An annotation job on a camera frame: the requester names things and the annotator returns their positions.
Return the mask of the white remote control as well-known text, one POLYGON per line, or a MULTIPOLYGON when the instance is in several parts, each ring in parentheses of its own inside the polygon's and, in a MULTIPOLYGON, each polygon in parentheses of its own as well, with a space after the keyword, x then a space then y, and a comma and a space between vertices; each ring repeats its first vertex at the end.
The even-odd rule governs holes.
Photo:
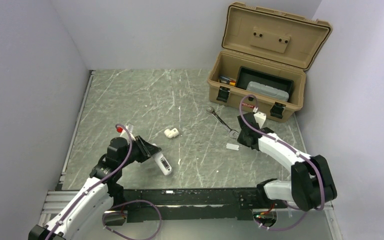
POLYGON ((167 158, 164 156, 163 151, 160 150, 159 152, 155 153, 152 158, 154 159, 155 163, 161 170, 164 176, 168 176, 172 173, 172 166, 170 165, 167 158))

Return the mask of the white battery cover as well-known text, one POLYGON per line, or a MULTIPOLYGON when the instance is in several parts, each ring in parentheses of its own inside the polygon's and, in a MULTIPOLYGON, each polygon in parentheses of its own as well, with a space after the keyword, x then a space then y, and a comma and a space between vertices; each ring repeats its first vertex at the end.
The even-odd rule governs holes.
POLYGON ((240 146, 238 144, 227 143, 226 148, 228 150, 238 151, 240 149, 240 146))

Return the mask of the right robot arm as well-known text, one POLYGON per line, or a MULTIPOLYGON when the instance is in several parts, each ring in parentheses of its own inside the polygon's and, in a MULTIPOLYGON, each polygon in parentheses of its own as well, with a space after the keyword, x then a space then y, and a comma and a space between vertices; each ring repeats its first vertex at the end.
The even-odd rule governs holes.
POLYGON ((272 157, 289 171, 290 180, 271 178, 257 184, 256 203, 267 208, 274 201, 293 202, 307 212, 336 199, 338 192, 326 158, 302 152, 282 140, 262 126, 265 117, 261 112, 239 115, 237 142, 272 157))

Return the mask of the white plastic pipe elbow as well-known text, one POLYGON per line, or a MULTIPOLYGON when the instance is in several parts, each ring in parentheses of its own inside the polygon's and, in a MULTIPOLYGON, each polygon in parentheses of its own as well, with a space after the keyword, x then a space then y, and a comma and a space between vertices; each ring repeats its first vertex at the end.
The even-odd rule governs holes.
POLYGON ((168 139, 176 138, 180 134, 179 130, 175 127, 173 129, 167 128, 164 130, 163 133, 168 139))

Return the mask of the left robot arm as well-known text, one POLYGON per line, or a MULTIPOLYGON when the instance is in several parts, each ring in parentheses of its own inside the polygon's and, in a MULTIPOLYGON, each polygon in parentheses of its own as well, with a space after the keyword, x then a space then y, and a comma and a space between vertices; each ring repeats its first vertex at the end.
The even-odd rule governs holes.
POLYGON ((122 177, 122 169, 133 162, 143 163, 161 151, 160 147, 140 136, 113 138, 75 197, 44 226, 35 225, 28 239, 83 239, 105 211, 129 204, 124 196, 124 187, 117 183, 122 177))

